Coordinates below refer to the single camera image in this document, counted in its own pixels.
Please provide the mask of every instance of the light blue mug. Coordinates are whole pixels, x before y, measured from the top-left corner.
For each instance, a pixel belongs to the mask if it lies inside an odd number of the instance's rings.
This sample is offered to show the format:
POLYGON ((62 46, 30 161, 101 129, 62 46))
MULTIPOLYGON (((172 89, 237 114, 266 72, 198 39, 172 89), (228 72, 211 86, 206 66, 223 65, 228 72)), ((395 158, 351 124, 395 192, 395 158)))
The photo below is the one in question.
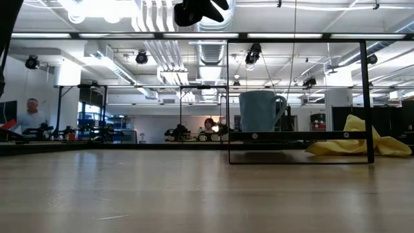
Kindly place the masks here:
POLYGON ((241 130, 243 132, 273 132, 274 125, 285 112, 285 97, 273 91, 248 91, 239 96, 241 130), (281 102, 276 113, 276 100, 281 102))

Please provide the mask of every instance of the mug handle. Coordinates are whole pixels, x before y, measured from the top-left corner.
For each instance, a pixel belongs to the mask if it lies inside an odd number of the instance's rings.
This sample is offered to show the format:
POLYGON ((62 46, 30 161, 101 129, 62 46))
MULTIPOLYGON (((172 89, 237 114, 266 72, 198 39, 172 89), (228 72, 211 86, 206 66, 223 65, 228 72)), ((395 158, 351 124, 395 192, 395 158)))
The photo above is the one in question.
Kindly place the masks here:
POLYGON ((282 105, 280 107, 280 111, 276 114, 274 121, 273 121, 273 126, 276 124, 276 122, 279 120, 279 118, 285 113, 285 110, 287 108, 287 101, 285 99, 285 97, 283 96, 275 96, 272 98, 272 103, 275 102, 276 100, 280 100, 282 102, 282 105))

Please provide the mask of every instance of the man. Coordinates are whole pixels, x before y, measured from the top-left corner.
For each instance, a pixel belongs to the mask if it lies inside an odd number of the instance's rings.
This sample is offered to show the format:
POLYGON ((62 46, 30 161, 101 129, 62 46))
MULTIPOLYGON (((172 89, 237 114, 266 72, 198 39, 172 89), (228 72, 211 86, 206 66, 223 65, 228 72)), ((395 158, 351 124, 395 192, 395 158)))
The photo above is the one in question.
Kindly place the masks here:
POLYGON ((37 129, 42 123, 47 124, 47 119, 42 112, 38 111, 38 100, 29 98, 27 100, 27 111, 17 116, 17 123, 10 130, 15 131, 21 126, 21 132, 23 134, 24 130, 37 129))

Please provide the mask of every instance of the yellow cloth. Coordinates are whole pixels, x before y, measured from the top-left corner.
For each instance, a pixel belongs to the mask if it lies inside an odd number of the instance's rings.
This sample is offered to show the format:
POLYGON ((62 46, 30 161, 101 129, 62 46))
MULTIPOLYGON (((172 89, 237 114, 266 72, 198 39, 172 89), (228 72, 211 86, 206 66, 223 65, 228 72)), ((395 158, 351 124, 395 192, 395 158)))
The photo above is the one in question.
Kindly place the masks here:
MULTIPOLYGON (((348 115, 344 131, 365 131, 365 121, 354 115, 348 115)), ((392 138, 381 137, 373 127, 374 148, 381 155, 409 156, 411 149, 404 143, 392 138)), ((367 153, 366 140, 330 140, 310 145, 306 152, 315 155, 341 155, 367 153)))

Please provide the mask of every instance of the person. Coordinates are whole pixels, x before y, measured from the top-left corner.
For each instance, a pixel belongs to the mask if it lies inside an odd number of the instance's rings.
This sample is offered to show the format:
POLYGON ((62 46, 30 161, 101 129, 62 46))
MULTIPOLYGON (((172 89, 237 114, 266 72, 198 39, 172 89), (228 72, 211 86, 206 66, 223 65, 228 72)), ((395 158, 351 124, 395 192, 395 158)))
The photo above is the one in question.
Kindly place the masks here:
POLYGON ((19 126, 21 126, 21 132, 23 134, 26 129, 37 129, 42 123, 47 124, 47 119, 45 115, 38 110, 38 105, 38 100, 35 98, 29 98, 26 104, 27 111, 17 116, 17 122, 12 128, 10 128, 10 130, 15 131, 19 126))
POLYGON ((211 119, 211 118, 207 118, 204 121, 204 128, 205 128, 205 130, 200 132, 197 140, 199 140, 199 141, 206 141, 206 142, 213 141, 212 136, 213 135, 218 135, 218 133, 213 130, 213 127, 214 126, 215 126, 214 120, 211 119))

